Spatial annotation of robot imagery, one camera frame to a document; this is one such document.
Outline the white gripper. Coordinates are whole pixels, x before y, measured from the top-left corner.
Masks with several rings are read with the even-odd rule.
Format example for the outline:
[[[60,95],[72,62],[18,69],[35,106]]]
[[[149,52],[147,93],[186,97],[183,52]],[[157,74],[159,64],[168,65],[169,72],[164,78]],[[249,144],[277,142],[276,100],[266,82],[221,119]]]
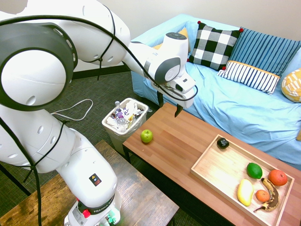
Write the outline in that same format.
[[[153,83],[152,87],[157,90],[157,99],[160,108],[164,105],[164,95],[177,103],[176,111],[174,113],[175,118],[181,113],[183,108],[189,108],[193,104],[195,96],[194,89],[190,89],[189,91],[184,93],[179,89],[172,88],[166,85],[157,85]]]

